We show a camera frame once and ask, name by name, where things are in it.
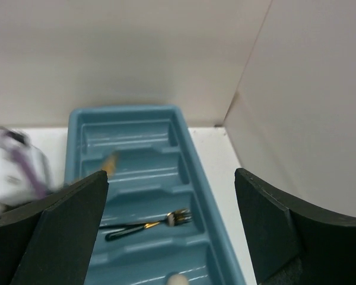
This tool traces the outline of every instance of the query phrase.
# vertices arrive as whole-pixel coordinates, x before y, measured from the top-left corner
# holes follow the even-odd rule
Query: blue tray
[[[163,219],[184,207],[193,222],[112,242],[104,240],[108,230],[99,230],[85,285],[163,285],[174,273],[194,285],[245,284],[181,111],[170,105],[73,111],[65,182],[99,170],[114,151],[102,223]]]

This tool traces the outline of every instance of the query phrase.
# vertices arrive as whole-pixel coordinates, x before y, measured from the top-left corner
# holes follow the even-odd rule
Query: plastic organizer tray
[[[163,219],[189,207],[193,222],[159,224],[106,242],[99,230],[85,285],[163,285],[182,273],[192,285],[244,279],[187,125],[175,106],[77,109],[69,119],[65,182],[100,169],[112,152],[102,223]]]

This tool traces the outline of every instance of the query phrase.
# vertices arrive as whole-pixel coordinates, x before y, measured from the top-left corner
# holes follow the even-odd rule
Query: white wall
[[[238,91],[226,124],[241,163],[356,216],[356,0],[273,0]]]
[[[175,103],[221,123],[267,0],[0,0],[0,124],[72,109]]]

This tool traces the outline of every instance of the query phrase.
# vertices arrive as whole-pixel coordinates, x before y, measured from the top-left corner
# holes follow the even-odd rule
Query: white round object
[[[166,285],[189,285],[189,280],[182,274],[174,274],[167,280]]]

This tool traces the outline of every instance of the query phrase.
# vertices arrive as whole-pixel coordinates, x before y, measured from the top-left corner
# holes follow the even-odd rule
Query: white table
[[[67,128],[23,129],[49,159],[55,184],[63,183]],[[256,279],[237,207],[234,172],[240,163],[224,128],[189,128],[247,285]]]

